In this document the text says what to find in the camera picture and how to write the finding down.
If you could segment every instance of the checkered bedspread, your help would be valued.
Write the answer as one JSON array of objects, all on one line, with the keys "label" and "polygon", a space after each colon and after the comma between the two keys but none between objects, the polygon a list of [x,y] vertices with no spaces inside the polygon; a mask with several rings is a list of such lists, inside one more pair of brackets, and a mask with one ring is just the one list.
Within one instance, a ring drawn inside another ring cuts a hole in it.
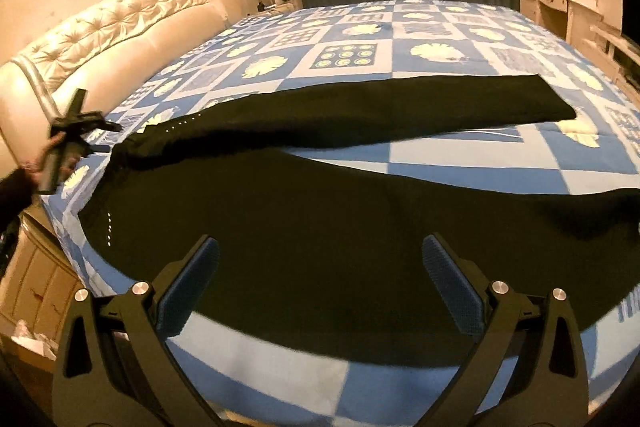
[{"label": "checkered bedspread", "polygon": [[[147,125],[258,92],[425,74],[532,73],[576,109],[577,120],[296,153],[503,192],[640,187],[640,114],[603,73],[519,13],[456,2],[361,3],[245,19],[174,60],[124,100],[108,120],[125,132],[94,132],[88,141],[113,145]],[[96,295],[124,293],[133,282],[98,256],[77,217],[108,161],[103,154],[82,160],[62,190],[43,197],[66,255]],[[582,332],[592,407],[615,389],[639,350],[639,308],[640,285]],[[412,425],[457,370],[319,357],[197,314],[170,347],[207,400],[278,425]],[[513,366],[514,359],[505,361],[481,409],[497,403]]]}]

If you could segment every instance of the black television screen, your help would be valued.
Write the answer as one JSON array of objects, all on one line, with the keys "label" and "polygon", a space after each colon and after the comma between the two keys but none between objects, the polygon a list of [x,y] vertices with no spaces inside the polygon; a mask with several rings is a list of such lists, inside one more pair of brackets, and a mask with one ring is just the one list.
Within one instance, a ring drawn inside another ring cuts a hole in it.
[{"label": "black television screen", "polygon": [[622,34],[640,46],[640,0],[622,0]]}]

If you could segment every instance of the person's hand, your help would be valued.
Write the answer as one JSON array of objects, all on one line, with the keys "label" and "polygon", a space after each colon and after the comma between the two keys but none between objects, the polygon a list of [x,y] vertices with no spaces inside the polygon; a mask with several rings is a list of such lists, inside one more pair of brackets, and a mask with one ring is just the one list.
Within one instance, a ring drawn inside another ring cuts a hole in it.
[{"label": "person's hand", "polygon": [[[40,179],[42,177],[42,170],[44,169],[44,161],[47,157],[47,153],[52,150],[55,146],[62,143],[65,139],[65,133],[59,132],[53,138],[50,138],[47,143],[38,154],[37,158],[34,161],[24,163],[22,168],[27,172],[31,181],[33,182],[34,187],[38,187],[40,185]],[[60,166],[59,179],[62,179],[62,182],[66,181],[68,177],[73,174],[73,171],[76,169],[76,165],[80,161],[81,155],[73,155],[70,156],[66,162],[64,162]]]}]

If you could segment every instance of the headboard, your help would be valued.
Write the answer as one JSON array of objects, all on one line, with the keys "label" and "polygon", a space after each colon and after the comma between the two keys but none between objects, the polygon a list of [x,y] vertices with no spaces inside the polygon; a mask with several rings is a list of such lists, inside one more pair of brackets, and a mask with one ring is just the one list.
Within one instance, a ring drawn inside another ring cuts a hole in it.
[{"label": "headboard", "polygon": [[246,0],[104,0],[31,42],[16,57],[35,74],[12,61],[0,67],[0,177],[37,154],[47,118],[66,112],[78,87],[88,90],[84,110],[108,114],[247,12]]}]

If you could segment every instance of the silver bolt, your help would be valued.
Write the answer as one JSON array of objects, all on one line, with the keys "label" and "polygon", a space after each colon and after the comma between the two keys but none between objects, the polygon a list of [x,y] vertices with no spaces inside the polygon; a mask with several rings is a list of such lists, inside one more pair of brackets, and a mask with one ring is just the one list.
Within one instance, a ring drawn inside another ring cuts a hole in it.
[{"label": "silver bolt", "polygon": [[553,294],[554,294],[554,297],[559,301],[564,301],[566,299],[565,291],[560,288],[554,289]]},{"label": "silver bolt", "polygon": [[75,298],[76,298],[76,301],[82,302],[82,301],[86,300],[86,298],[88,296],[89,296],[89,292],[87,290],[85,290],[84,288],[82,288],[81,290],[78,290],[76,292]]},{"label": "silver bolt", "polygon": [[135,295],[144,295],[148,291],[148,289],[149,289],[149,284],[142,281],[142,282],[136,282],[131,288],[131,291]]},{"label": "silver bolt", "polygon": [[494,292],[500,295],[504,295],[509,291],[509,285],[506,282],[502,282],[502,281],[495,281],[491,285],[491,288],[494,290]]}]

